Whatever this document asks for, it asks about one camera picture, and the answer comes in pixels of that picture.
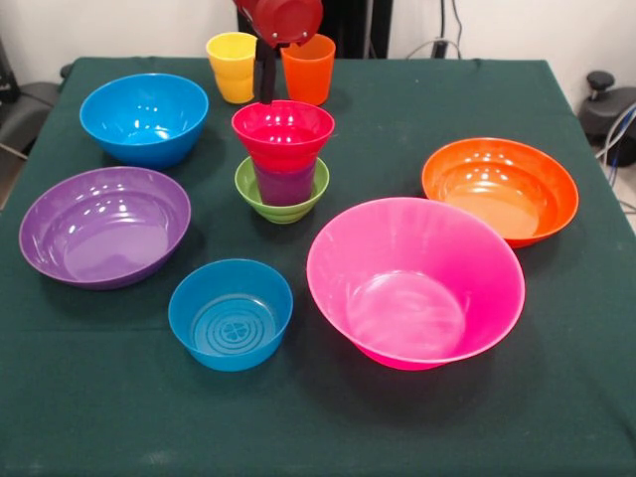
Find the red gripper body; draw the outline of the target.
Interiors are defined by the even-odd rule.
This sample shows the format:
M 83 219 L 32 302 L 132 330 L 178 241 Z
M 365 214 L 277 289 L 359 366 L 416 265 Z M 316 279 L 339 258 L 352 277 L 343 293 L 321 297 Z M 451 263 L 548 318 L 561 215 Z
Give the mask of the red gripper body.
M 320 0 L 235 0 L 242 14 L 271 47 L 303 45 L 318 33 L 323 18 Z

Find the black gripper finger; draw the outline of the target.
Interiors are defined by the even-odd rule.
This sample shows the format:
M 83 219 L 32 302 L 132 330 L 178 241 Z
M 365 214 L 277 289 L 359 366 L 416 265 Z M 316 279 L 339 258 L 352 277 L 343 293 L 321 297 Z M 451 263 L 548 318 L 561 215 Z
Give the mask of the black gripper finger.
M 253 93 L 255 99 L 261 99 L 263 77 L 263 40 L 258 38 L 255 43 L 253 63 Z
M 273 101 L 276 78 L 275 50 L 270 45 L 263 45 L 260 53 L 261 84 L 260 101 L 271 104 Z

